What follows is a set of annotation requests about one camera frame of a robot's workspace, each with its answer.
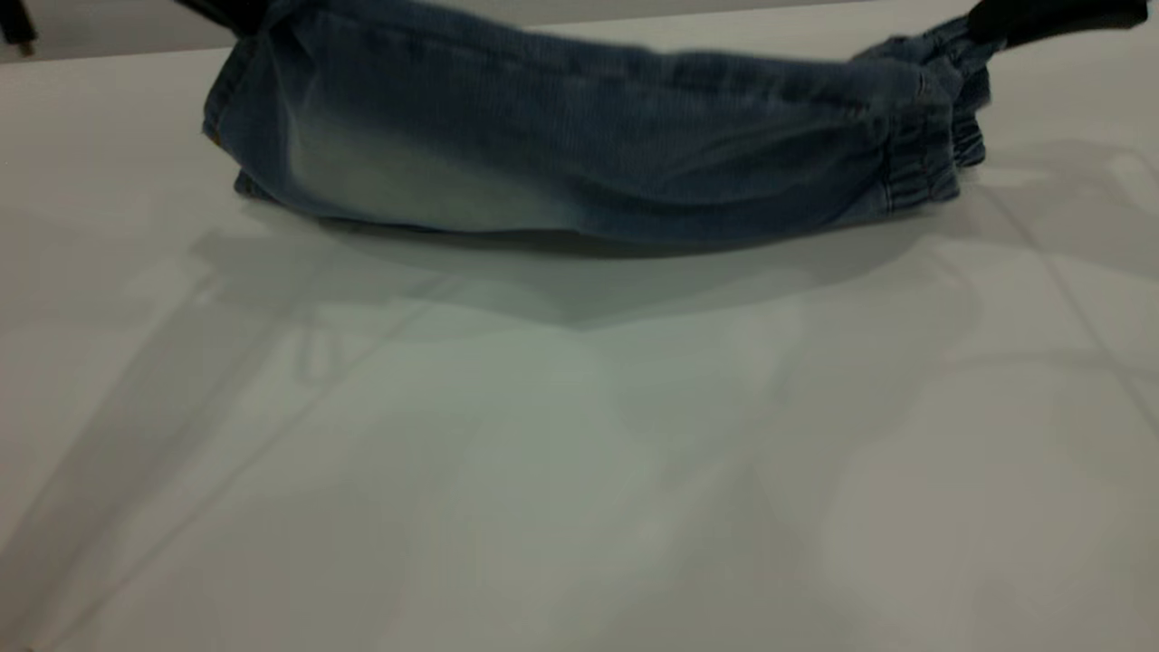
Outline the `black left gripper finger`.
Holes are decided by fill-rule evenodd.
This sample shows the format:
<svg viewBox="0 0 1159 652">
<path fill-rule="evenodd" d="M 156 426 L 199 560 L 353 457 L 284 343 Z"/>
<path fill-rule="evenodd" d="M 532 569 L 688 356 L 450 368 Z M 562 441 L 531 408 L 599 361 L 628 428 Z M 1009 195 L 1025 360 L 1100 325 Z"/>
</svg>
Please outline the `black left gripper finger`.
<svg viewBox="0 0 1159 652">
<path fill-rule="evenodd" d="M 239 38 L 258 32 L 269 7 L 264 0 L 177 0 L 177 3 Z"/>
</svg>

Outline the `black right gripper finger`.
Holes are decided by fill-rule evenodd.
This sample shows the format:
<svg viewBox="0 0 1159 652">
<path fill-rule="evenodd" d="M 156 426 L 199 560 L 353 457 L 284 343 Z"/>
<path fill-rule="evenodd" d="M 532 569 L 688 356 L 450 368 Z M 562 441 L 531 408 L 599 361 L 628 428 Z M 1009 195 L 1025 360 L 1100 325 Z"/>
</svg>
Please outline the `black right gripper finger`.
<svg viewBox="0 0 1159 652">
<path fill-rule="evenodd" d="M 1125 32 L 1149 15 L 1149 1 L 981 1 L 968 13 L 968 32 L 1011 49 L 1064 34 Z"/>
</svg>

